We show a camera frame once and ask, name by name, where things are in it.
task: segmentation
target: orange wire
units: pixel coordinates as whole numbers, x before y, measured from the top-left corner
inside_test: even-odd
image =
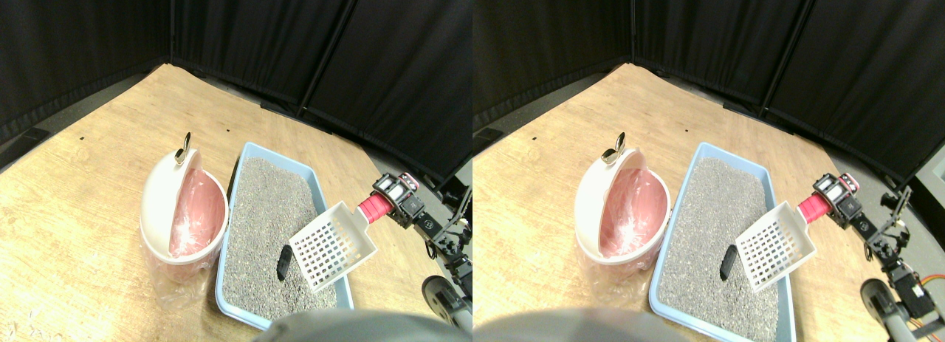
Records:
[[[923,278],[919,282],[921,282],[922,285],[925,285],[927,284],[927,282],[934,281],[934,280],[945,280],[945,274],[932,274],[931,276]]]
[[[918,326],[919,328],[922,328],[922,321],[919,321],[918,319],[911,318],[911,319],[909,319],[909,322],[912,322],[912,323],[914,323],[916,326]],[[932,338],[934,338],[935,341],[942,342],[941,339],[938,339],[938,336],[936,336],[935,333],[929,333],[929,335],[932,336]]]

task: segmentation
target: black curtain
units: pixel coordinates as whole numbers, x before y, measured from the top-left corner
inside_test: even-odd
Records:
[[[804,0],[635,0],[634,64],[760,105]]]
[[[945,0],[816,0],[770,103],[900,183],[945,140]]]
[[[470,0],[358,0],[306,107],[442,181],[470,155]]]
[[[0,0],[0,143],[168,59],[170,0]]]
[[[175,0],[171,63],[298,105],[348,0]]]
[[[630,59],[630,0],[473,0],[473,127]]]

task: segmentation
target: lid handle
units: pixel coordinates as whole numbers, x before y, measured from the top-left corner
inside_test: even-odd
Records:
[[[614,162],[619,159],[620,154],[624,153],[624,133],[620,133],[617,136],[617,143],[614,143],[614,148],[604,150],[604,154],[600,156],[600,159],[608,165],[614,164]]]
[[[187,132],[187,135],[183,137],[183,148],[178,149],[178,152],[174,154],[174,160],[178,163],[178,166],[183,164],[183,160],[187,157],[187,150],[190,149],[190,132]]]

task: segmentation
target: plastic bag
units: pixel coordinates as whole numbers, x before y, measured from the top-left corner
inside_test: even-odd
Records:
[[[666,200],[664,188],[652,172],[621,169],[604,204],[600,253],[610,258],[644,247],[662,226]]]
[[[227,220],[223,190],[202,167],[200,153],[195,153],[183,177],[174,210],[168,252],[173,258],[203,255],[190,264],[169,264],[151,252],[142,237],[142,256],[158,305],[181,309],[206,299],[210,269],[219,257],[220,245],[208,248]]]
[[[591,295],[601,304],[619,308],[647,294],[651,275],[645,274],[645,271],[653,266],[659,256],[661,243],[662,239],[652,250],[627,264],[598,264],[584,254],[577,240],[574,241],[574,252],[577,254],[577,265],[591,286]]]
[[[223,224],[223,194],[200,164],[187,171],[174,211],[169,251],[174,258],[195,254],[207,247]]]
[[[159,260],[145,245],[139,247],[161,308],[182,309],[207,298],[210,271],[219,257],[219,248],[192,264],[175,265]]]

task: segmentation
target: wooden floor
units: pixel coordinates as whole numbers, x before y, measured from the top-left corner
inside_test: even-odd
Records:
[[[477,324],[533,309],[605,306],[588,294],[576,266],[574,193],[621,132],[665,180],[674,203],[700,142],[767,167],[777,200],[792,205],[810,196],[814,180],[836,173],[816,143],[624,65],[475,158]],[[797,339],[887,339],[859,294],[867,278],[884,276],[865,261],[856,234],[828,218],[814,222],[810,234],[817,256],[791,274]],[[651,276],[652,268],[638,280]],[[622,307],[650,311],[645,292]],[[708,339],[675,326],[688,338]]]
[[[245,341],[259,333],[219,312],[213,285],[182,311],[156,304],[139,248],[142,187],[187,132],[222,184],[250,140],[311,166],[329,206],[357,205],[380,177],[357,144],[164,65],[0,174],[4,338]],[[368,234],[378,254],[348,275],[355,307],[432,317],[421,284],[441,272],[419,235],[388,218]]]

